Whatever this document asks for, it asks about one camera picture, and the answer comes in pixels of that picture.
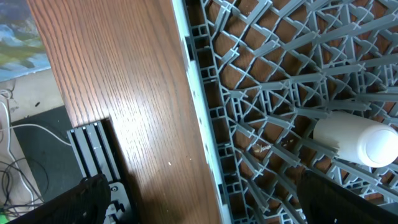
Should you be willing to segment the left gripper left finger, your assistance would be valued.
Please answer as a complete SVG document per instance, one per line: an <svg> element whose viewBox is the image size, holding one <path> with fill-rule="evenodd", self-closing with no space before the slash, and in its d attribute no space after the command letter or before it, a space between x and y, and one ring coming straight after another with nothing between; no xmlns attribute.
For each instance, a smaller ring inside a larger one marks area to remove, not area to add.
<svg viewBox="0 0 398 224"><path fill-rule="evenodd" d="M110 203L108 181L98 174L9 223L102 224Z"/></svg>

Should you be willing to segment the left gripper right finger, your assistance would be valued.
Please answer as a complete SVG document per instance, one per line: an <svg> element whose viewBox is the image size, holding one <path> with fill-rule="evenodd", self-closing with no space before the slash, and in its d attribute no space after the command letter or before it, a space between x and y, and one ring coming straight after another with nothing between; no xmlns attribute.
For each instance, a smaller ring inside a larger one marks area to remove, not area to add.
<svg viewBox="0 0 398 224"><path fill-rule="evenodd" d="M397 215L310 170L297 182L297 197L308 223L397 223Z"/></svg>

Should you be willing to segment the white plastic cup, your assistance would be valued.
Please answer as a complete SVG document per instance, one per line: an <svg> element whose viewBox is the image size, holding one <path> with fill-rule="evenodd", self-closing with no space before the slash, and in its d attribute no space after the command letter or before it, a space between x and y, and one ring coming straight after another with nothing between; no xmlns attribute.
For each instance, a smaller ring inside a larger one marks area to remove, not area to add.
<svg viewBox="0 0 398 224"><path fill-rule="evenodd" d="M397 159L397 131L371 119L334 111L320 119L313 130L313 139L337 149L339 159L384 167Z"/></svg>

